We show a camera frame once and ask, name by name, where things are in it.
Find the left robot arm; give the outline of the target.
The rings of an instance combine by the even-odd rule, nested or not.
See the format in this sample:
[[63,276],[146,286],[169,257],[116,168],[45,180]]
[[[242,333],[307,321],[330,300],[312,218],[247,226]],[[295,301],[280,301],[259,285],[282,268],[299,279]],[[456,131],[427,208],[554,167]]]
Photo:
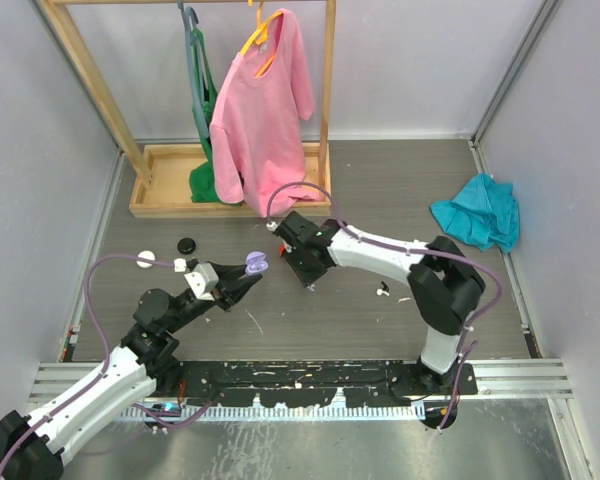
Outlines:
[[100,364],[43,406],[0,420],[0,479],[58,479],[124,410],[154,393],[174,393],[181,376],[175,333],[214,307],[230,310],[263,278],[245,264],[176,259],[168,266],[185,277],[181,294],[147,290],[133,326],[116,347],[103,346]]

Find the yellow hanger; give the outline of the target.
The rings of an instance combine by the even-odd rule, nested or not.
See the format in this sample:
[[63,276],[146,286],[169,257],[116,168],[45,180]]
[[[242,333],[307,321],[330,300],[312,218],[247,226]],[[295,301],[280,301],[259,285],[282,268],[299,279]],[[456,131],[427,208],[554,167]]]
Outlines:
[[[256,10],[256,28],[253,31],[253,33],[250,35],[250,37],[246,40],[246,42],[242,46],[241,50],[239,51],[239,54],[242,58],[244,58],[246,56],[249,49],[253,45],[263,46],[268,42],[269,25],[271,24],[271,22],[273,20],[275,20],[276,18],[278,18],[282,15],[281,11],[275,11],[269,17],[264,19],[263,18],[264,4],[265,4],[265,1],[260,1],[258,4],[257,10]],[[253,75],[251,75],[251,78],[261,78],[264,74],[266,74],[267,71],[272,66],[272,64],[275,60],[275,56],[276,56],[275,53],[271,54],[270,57],[260,66],[260,68]]]

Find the purple earbud charging case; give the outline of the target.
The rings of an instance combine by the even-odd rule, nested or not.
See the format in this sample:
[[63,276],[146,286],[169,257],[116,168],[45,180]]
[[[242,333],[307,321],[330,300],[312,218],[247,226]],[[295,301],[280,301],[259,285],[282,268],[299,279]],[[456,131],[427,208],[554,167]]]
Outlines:
[[245,274],[255,276],[268,269],[267,255],[264,252],[250,252],[245,259]]

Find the white earbud charging case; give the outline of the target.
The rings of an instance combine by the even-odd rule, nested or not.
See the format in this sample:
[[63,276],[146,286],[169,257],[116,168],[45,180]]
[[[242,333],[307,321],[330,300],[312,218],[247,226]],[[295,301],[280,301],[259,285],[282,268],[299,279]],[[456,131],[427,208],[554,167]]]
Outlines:
[[138,253],[136,265],[141,269],[148,269],[154,265],[155,254],[150,250],[144,250]]

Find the pink t-shirt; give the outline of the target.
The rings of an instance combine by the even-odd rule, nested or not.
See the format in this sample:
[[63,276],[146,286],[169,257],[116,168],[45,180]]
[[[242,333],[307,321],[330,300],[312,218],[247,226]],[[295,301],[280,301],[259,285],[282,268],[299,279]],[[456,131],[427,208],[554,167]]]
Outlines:
[[[217,97],[210,138],[215,190],[226,204],[279,215],[321,194],[299,186],[306,175],[301,123],[315,100],[298,20],[281,8],[268,39],[236,54]],[[276,190],[294,183],[281,192]]]

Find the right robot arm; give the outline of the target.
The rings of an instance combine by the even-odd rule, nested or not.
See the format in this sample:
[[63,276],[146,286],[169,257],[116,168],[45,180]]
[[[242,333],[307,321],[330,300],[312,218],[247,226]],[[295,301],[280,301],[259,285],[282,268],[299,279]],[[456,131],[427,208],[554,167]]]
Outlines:
[[334,267],[364,270],[409,287],[427,324],[417,360],[429,393],[446,390],[457,372],[459,344],[485,290],[475,267],[450,239],[430,243],[372,235],[335,219],[317,225],[297,212],[267,228],[283,242],[282,258],[308,287]]

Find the grey-blue hanger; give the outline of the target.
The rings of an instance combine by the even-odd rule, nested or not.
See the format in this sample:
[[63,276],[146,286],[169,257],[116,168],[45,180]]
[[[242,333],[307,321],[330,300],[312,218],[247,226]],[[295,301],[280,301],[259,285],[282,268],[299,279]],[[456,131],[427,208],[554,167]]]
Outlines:
[[206,56],[204,36],[198,28],[198,16],[191,6],[185,6],[178,1],[184,25],[185,55],[188,79],[192,97],[192,114],[201,143],[209,143],[209,125],[213,115],[215,87],[210,75]]

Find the wooden clothes rack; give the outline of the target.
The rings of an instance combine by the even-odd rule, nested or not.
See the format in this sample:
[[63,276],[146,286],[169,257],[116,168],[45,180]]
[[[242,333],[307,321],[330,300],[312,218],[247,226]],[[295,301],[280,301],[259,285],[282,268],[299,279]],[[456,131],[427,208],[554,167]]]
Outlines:
[[[253,217],[246,206],[191,201],[189,174],[204,160],[195,143],[138,146],[68,9],[70,1],[39,1],[45,19],[68,55],[77,75],[119,149],[136,172],[129,210],[136,218]],[[303,144],[309,182],[331,192],[329,119],[337,3],[325,3],[324,60],[320,136]]]

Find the green garment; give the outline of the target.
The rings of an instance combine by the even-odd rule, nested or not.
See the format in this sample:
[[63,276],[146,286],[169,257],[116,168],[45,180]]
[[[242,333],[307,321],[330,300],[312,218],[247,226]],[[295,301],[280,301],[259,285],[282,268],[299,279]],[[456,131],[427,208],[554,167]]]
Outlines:
[[[216,86],[215,87],[215,101],[213,103],[213,113],[215,104],[218,96]],[[201,143],[200,146],[204,154],[204,160],[202,163],[195,167],[189,176],[189,184],[192,192],[191,199],[194,203],[220,203],[221,200],[216,192],[215,188],[215,175],[213,169],[213,151],[211,145],[211,135],[209,143]]]

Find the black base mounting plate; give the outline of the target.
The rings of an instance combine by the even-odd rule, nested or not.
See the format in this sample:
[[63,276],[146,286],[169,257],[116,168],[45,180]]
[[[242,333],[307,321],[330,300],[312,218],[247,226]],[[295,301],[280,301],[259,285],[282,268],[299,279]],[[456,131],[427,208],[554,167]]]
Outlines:
[[340,393],[346,407],[357,408],[410,406],[478,389],[470,364],[439,376],[403,360],[185,361],[169,393],[191,405],[265,408],[326,407]]

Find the teal cloth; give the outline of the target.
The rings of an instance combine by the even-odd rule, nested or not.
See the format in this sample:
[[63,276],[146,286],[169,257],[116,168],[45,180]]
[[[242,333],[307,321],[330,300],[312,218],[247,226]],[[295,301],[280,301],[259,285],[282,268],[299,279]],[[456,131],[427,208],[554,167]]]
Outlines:
[[486,173],[471,178],[451,200],[430,205],[445,234],[486,251],[497,246],[510,253],[520,235],[519,206],[511,183],[499,183]]

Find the black earbud charging case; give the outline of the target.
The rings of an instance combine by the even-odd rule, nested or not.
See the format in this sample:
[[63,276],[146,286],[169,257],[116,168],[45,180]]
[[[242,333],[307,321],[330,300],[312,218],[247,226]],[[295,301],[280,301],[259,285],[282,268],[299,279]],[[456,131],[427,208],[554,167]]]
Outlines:
[[195,252],[197,244],[190,237],[181,238],[177,243],[177,250],[182,255],[191,255]]

